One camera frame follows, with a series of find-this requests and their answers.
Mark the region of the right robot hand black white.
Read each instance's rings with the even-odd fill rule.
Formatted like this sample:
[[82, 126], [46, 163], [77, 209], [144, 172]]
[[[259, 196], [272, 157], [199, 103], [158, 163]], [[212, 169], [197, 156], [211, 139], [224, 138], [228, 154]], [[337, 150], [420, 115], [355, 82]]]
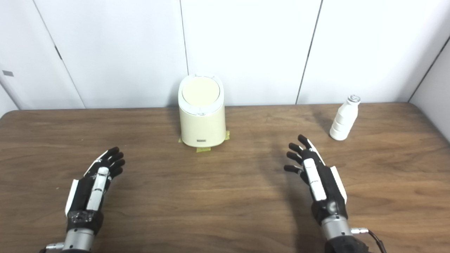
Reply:
[[300, 134], [298, 141], [303, 147], [289, 143], [290, 151], [287, 152], [287, 157], [298, 164], [285, 165], [283, 169], [298, 174], [308, 185], [313, 200], [311, 211], [314, 219], [319, 225], [331, 216], [347, 219], [345, 190], [339, 186], [336, 169], [324, 163], [318, 150], [304, 135]]

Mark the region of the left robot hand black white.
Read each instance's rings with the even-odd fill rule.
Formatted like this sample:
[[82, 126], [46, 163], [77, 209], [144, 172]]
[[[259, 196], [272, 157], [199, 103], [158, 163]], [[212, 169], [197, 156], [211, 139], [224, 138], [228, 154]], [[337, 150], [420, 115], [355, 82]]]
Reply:
[[97, 157], [82, 178], [73, 180], [65, 207], [67, 232], [90, 229], [94, 235], [98, 234], [104, 220], [101, 211], [104, 196], [124, 165], [124, 154], [119, 147], [113, 147]]

